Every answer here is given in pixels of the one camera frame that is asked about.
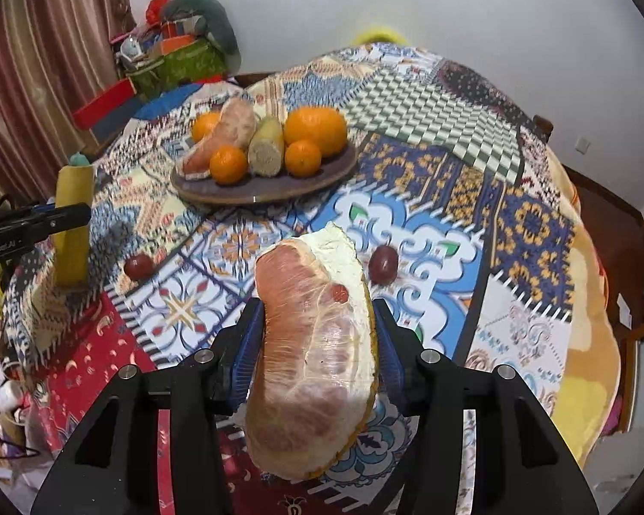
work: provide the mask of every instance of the orange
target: orange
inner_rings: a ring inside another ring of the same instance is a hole
[[[206,135],[210,135],[212,130],[215,129],[215,126],[220,121],[220,113],[215,112],[205,112],[200,116],[196,117],[191,126],[191,137],[196,143],[203,139]]]
[[[328,106],[303,106],[289,114],[283,126],[286,145],[301,139],[312,141],[324,158],[339,154],[346,146],[346,120]]]
[[[230,186],[248,172],[246,154],[238,147],[222,145],[210,158],[210,175],[218,184]]]
[[[309,178],[320,170],[322,153],[312,141],[303,139],[286,147],[283,163],[290,175],[296,178]]]

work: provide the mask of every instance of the patterned tablecloth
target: patterned tablecloth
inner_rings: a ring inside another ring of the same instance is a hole
[[[383,297],[425,347],[477,370],[514,366],[582,462],[613,401],[620,362],[571,185],[529,117],[478,74],[433,53],[350,48],[242,93],[257,113],[281,121],[299,106],[340,109],[360,151],[349,179],[283,204],[182,203],[169,174],[188,148],[190,120],[239,91],[206,85],[164,115],[134,120],[99,161],[90,292],[53,287],[49,243],[13,280],[5,332],[30,374],[53,448],[118,367],[172,366],[232,324],[253,295],[252,267],[263,249],[334,221],[364,265],[377,245],[399,250],[397,279],[371,287],[372,297]],[[121,270],[136,252],[160,265],[139,286]],[[474,412],[464,412],[462,513],[471,509],[475,425]],[[242,431],[230,419],[218,426],[236,512],[307,515],[362,512],[409,447],[417,420],[401,417],[380,393],[351,449],[320,478],[298,483],[261,473]],[[170,513],[164,416],[158,439],[161,505]]]

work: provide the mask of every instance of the striped curtain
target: striped curtain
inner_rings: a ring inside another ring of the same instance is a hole
[[[0,195],[54,194],[93,143],[71,113],[115,83],[108,41],[133,26],[129,0],[0,0]]]

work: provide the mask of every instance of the yellow cylinder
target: yellow cylinder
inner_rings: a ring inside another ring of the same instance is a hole
[[[93,203],[93,167],[65,166],[60,170],[55,206]],[[53,235],[55,283],[68,288],[88,285],[88,225]]]

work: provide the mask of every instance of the fruit plate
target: fruit plate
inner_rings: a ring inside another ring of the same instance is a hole
[[[172,185],[182,199],[213,205],[247,205],[270,203],[299,197],[330,186],[352,171],[358,162],[358,150],[348,144],[335,157],[322,161],[320,170],[310,178],[294,178],[282,172],[274,178],[247,174],[234,186],[220,186],[212,178],[186,180],[172,171]]]

